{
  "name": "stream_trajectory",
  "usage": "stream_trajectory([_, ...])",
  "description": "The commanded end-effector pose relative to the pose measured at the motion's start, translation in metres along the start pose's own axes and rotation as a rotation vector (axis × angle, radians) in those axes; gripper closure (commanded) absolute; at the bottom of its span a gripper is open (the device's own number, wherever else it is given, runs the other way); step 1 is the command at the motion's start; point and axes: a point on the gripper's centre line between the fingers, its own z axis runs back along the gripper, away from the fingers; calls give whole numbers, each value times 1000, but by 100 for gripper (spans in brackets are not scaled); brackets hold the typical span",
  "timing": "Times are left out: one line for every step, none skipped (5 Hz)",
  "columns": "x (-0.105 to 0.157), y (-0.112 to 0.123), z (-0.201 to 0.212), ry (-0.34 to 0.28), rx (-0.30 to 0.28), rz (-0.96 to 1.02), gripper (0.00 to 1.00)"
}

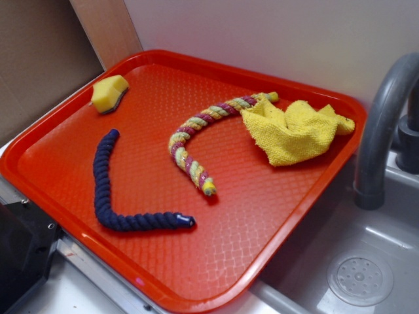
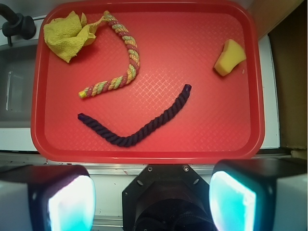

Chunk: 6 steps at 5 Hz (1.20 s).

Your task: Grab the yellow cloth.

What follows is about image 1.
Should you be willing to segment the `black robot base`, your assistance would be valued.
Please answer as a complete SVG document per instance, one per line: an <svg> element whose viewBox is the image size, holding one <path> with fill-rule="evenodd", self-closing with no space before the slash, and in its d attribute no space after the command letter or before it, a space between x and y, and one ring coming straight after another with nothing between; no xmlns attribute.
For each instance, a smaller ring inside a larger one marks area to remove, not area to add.
<svg viewBox="0 0 419 314"><path fill-rule="evenodd" d="M1 313L14 313L47 282L59 234L32 201L1 205Z"/></svg>

